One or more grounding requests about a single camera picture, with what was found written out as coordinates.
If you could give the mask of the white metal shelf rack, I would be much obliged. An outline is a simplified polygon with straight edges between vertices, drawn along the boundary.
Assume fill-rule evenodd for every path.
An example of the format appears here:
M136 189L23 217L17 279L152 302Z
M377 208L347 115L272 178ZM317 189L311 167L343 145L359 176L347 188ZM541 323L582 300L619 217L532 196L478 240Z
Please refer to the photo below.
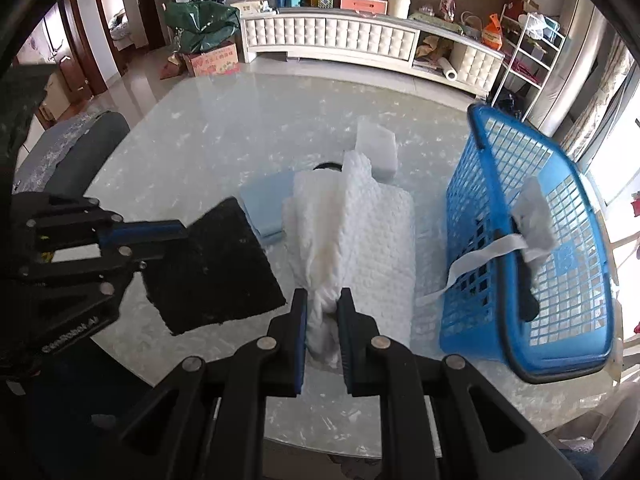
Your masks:
M500 24L504 57L491 105L526 120L559 63L566 33L558 21L537 12L518 18L502 12Z

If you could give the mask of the blue plastic laundry basket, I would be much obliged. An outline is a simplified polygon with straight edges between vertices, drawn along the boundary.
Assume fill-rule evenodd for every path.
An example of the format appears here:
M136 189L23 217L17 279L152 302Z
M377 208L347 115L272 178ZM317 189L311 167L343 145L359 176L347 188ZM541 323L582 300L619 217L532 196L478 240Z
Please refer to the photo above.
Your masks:
M558 144L474 104L446 193L443 352L544 384L602 370L614 346L610 269L578 170Z

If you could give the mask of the dark grey chair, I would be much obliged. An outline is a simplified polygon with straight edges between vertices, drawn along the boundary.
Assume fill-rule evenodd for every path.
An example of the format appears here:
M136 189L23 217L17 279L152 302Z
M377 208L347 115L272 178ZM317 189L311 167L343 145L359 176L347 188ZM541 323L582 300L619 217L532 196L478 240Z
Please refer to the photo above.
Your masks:
M13 193L84 196L128 133L126 118L114 110L82 113L58 122L43 133L16 170Z

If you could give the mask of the white foam sponge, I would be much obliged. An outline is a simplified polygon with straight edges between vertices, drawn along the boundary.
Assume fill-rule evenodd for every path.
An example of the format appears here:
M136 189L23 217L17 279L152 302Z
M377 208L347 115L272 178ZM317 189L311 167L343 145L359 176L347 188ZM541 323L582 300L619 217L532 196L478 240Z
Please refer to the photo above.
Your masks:
M398 170L398 148L393 131L361 116L357 122L355 150L366 155L372 176L390 182Z

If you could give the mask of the white knitted cloth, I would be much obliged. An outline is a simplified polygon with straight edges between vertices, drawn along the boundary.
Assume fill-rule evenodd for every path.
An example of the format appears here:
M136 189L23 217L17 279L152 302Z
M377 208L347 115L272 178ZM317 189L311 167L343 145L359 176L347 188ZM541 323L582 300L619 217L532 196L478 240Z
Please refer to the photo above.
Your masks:
M306 289L306 348L320 368L341 364L337 300L349 289L358 311L405 344L416 287L412 196L372 176L370 159L349 151L341 170L303 170L283 202L288 261Z

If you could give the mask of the black scouring pad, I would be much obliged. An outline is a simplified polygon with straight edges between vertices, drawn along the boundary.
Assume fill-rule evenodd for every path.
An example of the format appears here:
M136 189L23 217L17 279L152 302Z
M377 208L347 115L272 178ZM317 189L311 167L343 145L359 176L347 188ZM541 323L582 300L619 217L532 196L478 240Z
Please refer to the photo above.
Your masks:
M171 335L245 320L285 304L245 212L228 197L186 228L186 238L142 271L149 302Z

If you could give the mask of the white tufted TV cabinet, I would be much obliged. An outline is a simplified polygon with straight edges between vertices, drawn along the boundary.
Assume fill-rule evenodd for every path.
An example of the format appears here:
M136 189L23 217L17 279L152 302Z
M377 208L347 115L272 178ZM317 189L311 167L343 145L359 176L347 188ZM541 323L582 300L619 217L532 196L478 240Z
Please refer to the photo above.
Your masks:
M503 54L469 37L424 22L311 8L244 15L244 58L284 53L390 70L446 84L485 99L497 79ZM448 81L437 65L446 58L457 71Z

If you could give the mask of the salmon pink box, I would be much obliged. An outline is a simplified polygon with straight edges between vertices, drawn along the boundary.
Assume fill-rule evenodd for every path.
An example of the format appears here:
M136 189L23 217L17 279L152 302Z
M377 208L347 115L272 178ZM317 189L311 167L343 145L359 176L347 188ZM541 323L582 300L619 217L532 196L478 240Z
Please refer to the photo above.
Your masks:
M357 13L382 14L387 11L386 0L340 0L342 10L354 11Z

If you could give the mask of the green plastic bag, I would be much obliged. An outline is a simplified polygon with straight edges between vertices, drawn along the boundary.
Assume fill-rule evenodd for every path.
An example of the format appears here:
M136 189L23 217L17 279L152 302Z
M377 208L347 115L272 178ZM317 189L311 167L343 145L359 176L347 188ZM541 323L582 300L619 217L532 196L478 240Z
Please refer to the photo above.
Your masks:
M168 3L166 25L175 33L177 51L203 54L219 48L240 30L240 11L212 0Z

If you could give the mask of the white grey mask cloth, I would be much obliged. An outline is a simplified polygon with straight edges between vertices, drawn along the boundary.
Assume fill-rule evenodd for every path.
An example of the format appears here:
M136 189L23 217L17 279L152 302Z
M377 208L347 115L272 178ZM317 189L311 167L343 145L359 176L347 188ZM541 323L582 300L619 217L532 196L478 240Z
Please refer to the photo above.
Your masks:
M537 272L556 247L551 209L535 177L526 178L518 192L513 192L512 195L516 200L511 209L511 219L515 221L518 232L494 240L488 246L472 250L454 260L449 266L445 287L417 299L417 306L431 304L454 286L463 274L475 271L490 260L510 252L518 252L529 270Z

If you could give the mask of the pink cardboard box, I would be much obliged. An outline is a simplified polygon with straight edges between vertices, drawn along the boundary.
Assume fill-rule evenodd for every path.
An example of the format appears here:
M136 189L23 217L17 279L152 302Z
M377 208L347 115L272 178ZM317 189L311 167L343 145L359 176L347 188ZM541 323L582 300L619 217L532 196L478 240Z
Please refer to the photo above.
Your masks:
M238 50L234 42L201 54L183 54L182 58L193 77L227 75L239 70Z

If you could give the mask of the light blue cloth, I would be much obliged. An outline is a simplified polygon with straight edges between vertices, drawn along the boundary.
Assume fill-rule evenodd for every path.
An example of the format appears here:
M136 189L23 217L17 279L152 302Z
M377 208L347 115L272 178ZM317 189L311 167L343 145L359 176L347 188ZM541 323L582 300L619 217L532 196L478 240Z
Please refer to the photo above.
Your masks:
M247 221L263 245L277 243L283 236L283 202L293 193L295 172L284 170L256 179L239 189Z

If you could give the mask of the orange bag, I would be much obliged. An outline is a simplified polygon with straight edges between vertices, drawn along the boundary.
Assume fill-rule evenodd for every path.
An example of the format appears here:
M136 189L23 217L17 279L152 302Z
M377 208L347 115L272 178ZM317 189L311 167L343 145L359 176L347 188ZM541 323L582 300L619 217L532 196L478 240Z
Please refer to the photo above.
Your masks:
M489 15L488 24L483 28L480 40L484 46L499 51L502 48L503 34L499 15Z

